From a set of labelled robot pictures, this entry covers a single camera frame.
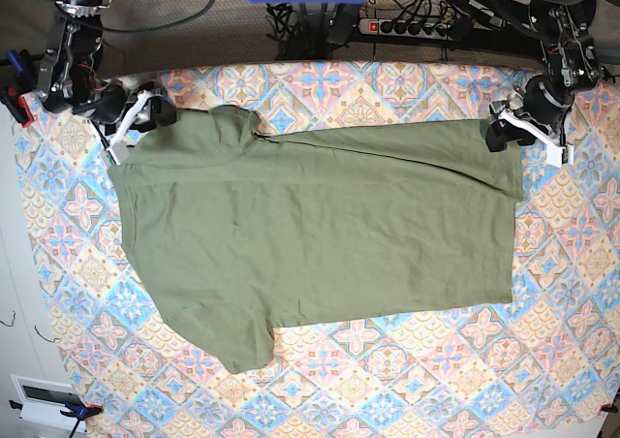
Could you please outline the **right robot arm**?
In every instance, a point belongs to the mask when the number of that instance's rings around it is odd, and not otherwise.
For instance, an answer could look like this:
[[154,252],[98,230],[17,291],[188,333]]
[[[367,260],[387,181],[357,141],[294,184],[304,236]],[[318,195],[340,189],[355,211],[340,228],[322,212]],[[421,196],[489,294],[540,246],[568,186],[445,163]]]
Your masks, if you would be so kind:
[[153,81],[130,89],[116,79],[97,76],[103,59],[101,10],[110,0],[58,0],[47,35],[36,88],[42,107],[51,113],[70,110],[103,127],[110,136],[144,92],[147,99],[130,128],[145,133],[176,121],[176,108],[163,87]]

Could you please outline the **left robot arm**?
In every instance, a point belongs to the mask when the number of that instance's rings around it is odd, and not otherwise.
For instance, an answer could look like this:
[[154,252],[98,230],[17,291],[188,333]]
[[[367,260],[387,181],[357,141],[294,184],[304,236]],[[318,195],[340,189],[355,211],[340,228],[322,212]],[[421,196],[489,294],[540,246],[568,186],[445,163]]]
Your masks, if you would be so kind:
[[488,126],[480,129],[489,151],[504,151],[513,141],[520,146],[540,141],[548,165],[574,162],[567,130],[575,94],[593,89],[603,72],[588,30],[595,9],[596,0],[575,5],[532,0],[530,27],[547,37],[542,43],[546,72],[490,104]]

